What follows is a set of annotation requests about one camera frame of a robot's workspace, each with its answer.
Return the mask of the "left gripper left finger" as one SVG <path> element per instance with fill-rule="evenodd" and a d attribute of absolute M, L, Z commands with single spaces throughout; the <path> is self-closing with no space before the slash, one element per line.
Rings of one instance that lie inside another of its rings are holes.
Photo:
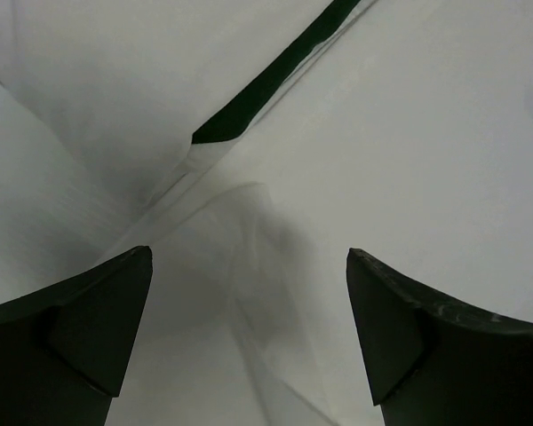
<path fill-rule="evenodd" d="M 0 304 L 0 425 L 102 425 L 153 275 L 148 246 Z"/>

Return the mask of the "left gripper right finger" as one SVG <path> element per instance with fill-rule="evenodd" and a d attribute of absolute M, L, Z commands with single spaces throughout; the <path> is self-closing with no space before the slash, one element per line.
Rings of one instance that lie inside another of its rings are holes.
<path fill-rule="evenodd" d="M 533 323 L 483 310 L 353 248 L 347 289 L 388 425 L 533 425 Z"/>

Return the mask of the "white t-shirt red print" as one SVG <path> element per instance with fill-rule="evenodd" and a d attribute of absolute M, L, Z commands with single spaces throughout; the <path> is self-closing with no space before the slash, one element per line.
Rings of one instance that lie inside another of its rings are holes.
<path fill-rule="evenodd" d="M 379 1 L 126 238 L 154 276 L 111 425 L 379 425 L 350 249 L 533 322 L 533 1 Z"/>

